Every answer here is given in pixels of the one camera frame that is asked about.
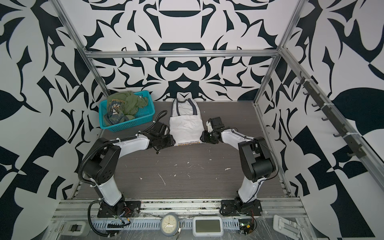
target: black mounting plate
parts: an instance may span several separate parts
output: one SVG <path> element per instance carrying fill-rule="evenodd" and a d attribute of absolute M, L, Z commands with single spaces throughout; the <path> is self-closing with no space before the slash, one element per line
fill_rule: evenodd
<path fill-rule="evenodd" d="M 261 216 L 261 212 L 263 211 L 263 209 L 259 200 L 255 199 L 254 201 L 247 203 L 247 205 L 248 204 L 252 206 L 249 208 L 246 208 L 246 210 L 243 211 L 243 213 L 252 215 L 252 212 L 253 212 L 254 216 Z M 242 215 L 242 214 L 236 213 L 235 200 L 221 200 L 221 207 L 222 207 L 222 212 L 224 214 L 228 213 L 228 214 L 225 214 L 225 216 L 241 216 Z"/>
<path fill-rule="evenodd" d="M 136 210 L 137 212 L 140 212 L 141 201 L 125 201 L 125 204 L 131 211 L 128 214 L 125 214 L 124 217 L 131 217 L 135 209 L 137 209 Z M 112 217 L 112 216 L 107 212 L 107 208 L 102 208 L 97 213 L 97 217 L 103 218 L 103 217 Z"/>

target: white tank top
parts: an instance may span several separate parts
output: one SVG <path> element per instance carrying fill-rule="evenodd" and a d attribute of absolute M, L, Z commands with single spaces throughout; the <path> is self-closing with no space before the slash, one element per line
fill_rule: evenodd
<path fill-rule="evenodd" d="M 182 102 L 177 99 L 173 101 L 169 129 L 169 134 L 176 141 L 175 146 L 201 143 L 204 126 L 195 100 L 189 98 Z"/>

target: white digital display device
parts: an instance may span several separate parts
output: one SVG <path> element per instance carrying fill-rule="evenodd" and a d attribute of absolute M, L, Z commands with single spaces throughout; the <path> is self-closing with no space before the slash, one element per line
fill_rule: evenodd
<path fill-rule="evenodd" d="M 221 237 L 224 234 L 223 220 L 218 216 L 199 216 L 193 218 L 195 237 Z"/>

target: analog clock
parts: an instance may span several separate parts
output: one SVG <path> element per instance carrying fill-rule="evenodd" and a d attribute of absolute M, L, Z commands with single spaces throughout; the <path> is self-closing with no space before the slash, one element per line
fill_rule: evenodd
<path fill-rule="evenodd" d="M 179 218 L 173 213 L 165 215 L 160 221 L 160 230 L 167 237 L 174 236 L 179 228 Z"/>

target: wood grain surface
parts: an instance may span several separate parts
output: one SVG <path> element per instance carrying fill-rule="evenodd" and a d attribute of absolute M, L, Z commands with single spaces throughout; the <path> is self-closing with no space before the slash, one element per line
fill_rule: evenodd
<path fill-rule="evenodd" d="M 154 102 L 157 114 L 168 110 L 160 120 L 169 124 L 171 104 Z M 225 126 L 236 127 L 248 136 L 263 136 L 251 102 L 198 102 L 202 120 L 221 117 Z M 132 136 L 151 123 L 119 132 L 104 131 L 102 137 L 115 139 Z M 195 144 L 169 147 L 156 154 L 153 149 L 136 151 L 119 159 L 114 174 L 119 190 L 126 198 L 225 198 L 235 197 L 244 174 L 239 152 L 232 146 Z M 265 181 L 258 197 L 284 196 L 279 178 Z M 76 199 L 96 199 L 97 194 L 87 184 L 83 185 Z"/>

